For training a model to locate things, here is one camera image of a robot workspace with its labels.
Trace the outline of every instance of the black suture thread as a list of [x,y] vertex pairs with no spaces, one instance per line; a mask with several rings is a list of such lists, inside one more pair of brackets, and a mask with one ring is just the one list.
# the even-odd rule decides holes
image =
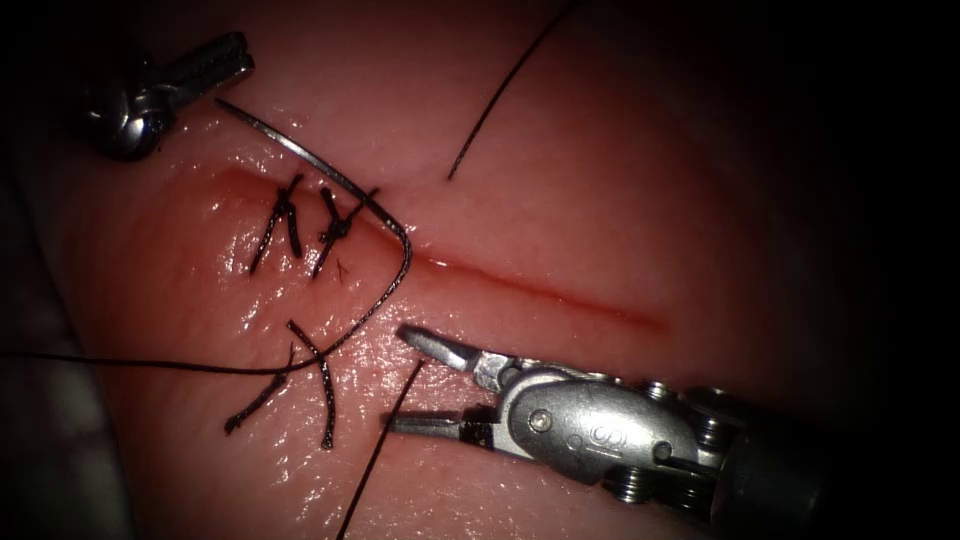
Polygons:
[[383,429],[380,430],[380,438],[377,439],[377,444],[373,447],[370,460],[367,462],[367,468],[363,470],[363,476],[360,477],[360,483],[357,485],[356,491],[353,492],[353,499],[350,501],[350,506],[347,507],[347,513],[343,516],[343,523],[340,524],[340,532],[337,533],[337,540],[343,540],[344,535],[347,534],[347,527],[350,525],[350,519],[353,518],[353,512],[357,509],[357,503],[360,502],[360,495],[363,494],[363,489],[367,486],[367,480],[370,479],[370,473],[373,472],[373,466],[376,465],[377,458],[380,457],[380,451],[383,449],[383,442],[387,439],[390,424],[393,424],[397,413],[400,412],[400,406],[403,405],[403,400],[407,398],[407,393],[410,391],[410,387],[413,386],[413,381],[417,378],[417,374],[420,373],[420,369],[423,368],[423,364],[424,359],[420,358],[417,361],[416,367],[413,368],[410,377],[407,378],[406,384],[403,385],[400,396],[397,397],[397,401],[393,404],[393,409],[390,411],[390,416],[388,416],[384,422]]
[[[290,359],[287,360],[287,366],[292,366],[292,365],[293,365],[293,342],[291,341],[290,342]],[[250,404],[247,405],[246,408],[244,408],[242,411],[228,418],[226,423],[223,424],[223,430],[227,432],[227,435],[230,435],[231,433],[233,433],[233,430],[240,427],[240,424],[242,424],[244,420],[249,418],[250,415],[255,413],[260,407],[263,407],[264,403],[266,403],[267,400],[270,399],[270,396],[272,396],[274,392],[279,390],[280,387],[283,386],[284,383],[286,382],[287,382],[287,375],[285,373],[278,373],[274,375],[273,380],[270,381],[270,384],[268,384],[267,387],[263,389],[263,392],[260,392],[259,396],[257,396],[253,401],[251,401]]]
[[[333,351],[340,348],[348,339],[350,339],[353,334],[360,329],[361,326],[366,324],[366,322],[373,317],[374,313],[383,306],[384,302],[397,290],[397,287],[400,286],[400,283],[403,281],[403,278],[407,275],[407,272],[410,271],[410,264],[413,261],[413,246],[410,244],[410,238],[407,237],[406,231],[396,219],[393,218],[386,210],[380,206],[379,203],[370,198],[369,195],[364,193],[360,187],[354,184],[349,178],[344,176],[340,171],[333,168],[329,163],[321,159],[316,154],[310,152],[294,140],[290,139],[283,133],[277,131],[269,124],[266,124],[257,117],[251,115],[250,113],[240,109],[239,107],[232,105],[222,99],[216,98],[214,100],[217,105],[221,108],[233,114],[239,118],[242,122],[246,123],[250,127],[256,129],[264,136],[269,139],[272,139],[279,143],[281,146],[293,152],[300,159],[306,161],[310,166],[316,168],[331,180],[336,182],[340,187],[347,190],[351,195],[356,197],[359,201],[363,202],[364,205],[370,209],[370,211],[377,216],[377,218],[388,228],[390,231],[400,240],[400,244],[403,247],[403,260],[400,263],[400,269],[397,270],[396,275],[393,278],[393,281],[390,282],[390,285],[387,286],[383,294],[380,295],[380,298],[374,302],[373,306],[370,307],[360,316],[359,319],[351,326],[339,339],[329,345],[323,352],[323,355],[328,355]],[[245,376],[264,376],[264,375],[278,375],[282,373],[291,373],[294,371],[299,371],[301,369],[308,368],[313,364],[317,363],[318,357],[310,358],[303,362],[298,362],[291,366],[279,367],[279,368],[235,368],[235,367],[226,367],[226,366],[214,366],[210,364],[195,364],[191,362],[177,362],[171,360],[132,360],[125,358],[97,358],[97,357],[82,357],[82,356],[72,356],[67,354],[54,354],[54,353],[37,353],[37,352],[24,352],[24,351],[0,351],[0,358],[5,359],[20,359],[20,358],[33,358],[38,360],[55,360],[59,362],[67,362],[73,364],[86,364],[94,366],[104,366],[104,367],[131,367],[131,368],[154,368],[154,369],[172,369],[178,371],[192,371],[196,373],[213,373],[220,375],[245,375]]]
[[277,225],[277,220],[281,217],[287,218],[287,231],[290,237],[290,250],[293,256],[303,258],[303,248],[300,245],[300,235],[297,233],[297,207],[290,202],[293,190],[303,179],[302,174],[298,174],[290,181],[287,188],[277,188],[277,202],[273,204],[273,210],[270,213],[270,219],[267,220],[267,228],[263,231],[263,238],[260,239],[260,245],[257,246],[257,252],[253,255],[253,262],[250,263],[250,274],[257,270],[263,253],[267,250],[267,244],[270,243],[270,237],[273,236],[273,228]]
[[[372,199],[379,192],[380,188],[375,187],[370,190],[369,197]],[[310,276],[311,279],[317,279],[317,275],[323,268],[323,263],[326,262],[327,257],[333,250],[333,245],[337,242],[337,240],[347,237],[347,234],[350,232],[350,225],[353,224],[353,218],[356,217],[356,215],[360,212],[360,210],[363,209],[364,206],[363,201],[360,201],[360,203],[358,203],[357,206],[354,207],[349,214],[347,214],[347,217],[341,218],[340,212],[337,210],[337,205],[333,202],[333,194],[330,193],[329,188],[320,188],[320,198],[323,199],[323,203],[326,205],[327,211],[330,213],[330,225],[327,227],[326,232],[320,233],[320,236],[318,237],[318,240],[323,243],[323,250],[320,251],[320,256],[317,257],[316,264],[313,265],[313,273]]]
[[538,35],[537,38],[533,40],[533,43],[531,43],[530,46],[527,47],[527,50],[523,53],[523,56],[520,57],[520,60],[517,60],[517,63],[514,64],[513,69],[510,70],[510,73],[507,74],[507,77],[503,80],[502,83],[500,83],[500,87],[497,88],[496,92],[494,92],[493,97],[490,98],[490,102],[487,103],[487,107],[483,110],[483,113],[480,114],[480,119],[477,120],[476,124],[474,124],[473,130],[471,130],[470,134],[467,135],[467,140],[463,143],[463,146],[460,148],[460,153],[457,154],[457,159],[453,161],[453,166],[450,167],[450,173],[447,174],[447,180],[453,180],[453,174],[457,172],[457,167],[459,167],[460,162],[463,161],[463,156],[467,153],[467,149],[470,148],[470,144],[473,143],[473,139],[477,136],[477,133],[480,131],[480,128],[483,126],[483,123],[486,121],[487,115],[490,114],[490,111],[493,109],[493,106],[496,105],[497,100],[500,99],[500,95],[503,94],[504,90],[506,90],[507,85],[510,84],[510,81],[513,80],[513,77],[517,74],[518,71],[520,71],[520,68],[523,67],[523,64],[526,63],[527,58],[530,58],[530,55],[533,54],[533,51],[540,46],[540,43],[543,41],[543,38],[545,38],[547,34],[549,34],[550,31],[553,30],[553,28],[560,23],[560,21],[562,21],[567,15],[569,15],[570,12],[573,11],[573,8],[577,7],[577,4],[579,4],[581,1],[582,0],[573,0],[572,2],[564,6],[564,8],[560,10],[560,13],[558,13],[553,18],[553,20],[547,23],[547,26],[540,31],[540,35]]
[[326,394],[327,401],[327,426],[323,430],[323,442],[320,443],[320,448],[330,450],[333,448],[333,428],[337,423],[337,406],[333,400],[333,380],[330,378],[330,367],[327,366],[326,354],[317,349],[307,334],[297,326],[297,323],[293,322],[293,319],[287,321],[287,328],[303,342],[303,345],[313,354],[317,365],[320,366],[320,377],[323,379],[323,391]]
[[400,286],[400,283],[403,282],[403,278],[407,275],[407,272],[410,271],[410,264],[413,261],[413,246],[410,244],[410,238],[407,236],[407,232],[403,229],[403,225],[401,225],[396,219],[393,218],[393,216],[384,210],[383,207],[380,206],[380,203],[373,200],[373,198],[364,193],[359,186],[354,184],[353,181],[344,176],[343,173],[335,169],[322,158],[313,152],[310,152],[290,137],[287,137],[280,131],[277,131],[277,129],[270,124],[267,124],[263,120],[260,120],[236,105],[226,102],[220,98],[214,98],[214,102],[225,111],[245,122],[250,127],[256,129],[268,138],[273,139],[290,152],[293,152],[294,155],[306,161],[310,166],[322,172],[328,178],[340,185],[340,187],[347,190],[347,192],[356,197],[358,201],[362,202],[367,208],[369,208],[370,212],[377,216],[384,226],[390,229],[390,232],[392,232],[397,239],[400,240],[400,245],[403,246],[403,260],[400,263],[400,269],[397,270],[397,274],[394,276],[393,281],[390,282],[390,285],[388,285],[383,294],[380,295],[380,298],[374,302],[373,306],[368,309],[366,313],[361,315],[349,330],[347,330],[342,336],[340,336],[339,339],[334,341],[326,348],[326,350],[323,351],[324,354],[330,354],[331,352],[340,348],[341,345],[346,343],[346,341],[350,339],[353,334],[357,333],[357,330],[366,324],[370,317],[373,317],[373,314],[380,309],[380,306],[382,306],[383,303],[390,298],[394,291],[397,290],[397,287]]

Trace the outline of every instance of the shiny metal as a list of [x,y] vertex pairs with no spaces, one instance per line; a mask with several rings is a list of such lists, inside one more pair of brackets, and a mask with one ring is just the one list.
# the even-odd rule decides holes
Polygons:
[[604,373],[584,372],[563,364],[480,349],[439,336],[419,326],[402,324],[396,335],[411,347],[457,371],[472,371],[474,382],[495,394],[502,392],[521,372],[539,367],[552,367],[576,378],[608,381],[611,384],[623,382]]
[[509,431],[496,418],[496,410],[490,407],[475,407],[462,414],[401,412],[394,417],[389,429],[395,433],[451,439],[516,458],[533,459],[513,443]]
[[553,416],[550,411],[537,409],[530,413],[530,429],[537,433],[546,433],[553,427]]
[[[397,336],[498,394],[479,444],[534,459],[578,482],[603,487],[624,502],[650,500],[697,520],[707,510],[726,443],[742,425],[739,408],[714,389],[680,396],[663,383],[637,388],[619,378],[569,366],[496,353],[403,325]],[[464,441],[465,419],[449,413],[400,417],[394,431]]]
[[80,129],[117,160],[149,155],[177,120],[177,112],[211,90],[242,80],[254,69],[240,32],[220,36],[164,66],[143,53],[112,67],[81,91]]
[[639,389],[654,401],[668,402],[677,399],[677,393],[659,381],[643,381]]

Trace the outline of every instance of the metal grasper tip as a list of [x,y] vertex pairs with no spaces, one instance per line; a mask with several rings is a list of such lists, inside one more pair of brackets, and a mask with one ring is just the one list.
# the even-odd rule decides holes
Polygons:
[[483,354],[483,351],[476,347],[440,337],[429,330],[409,324],[400,325],[397,337],[458,371],[473,371]]

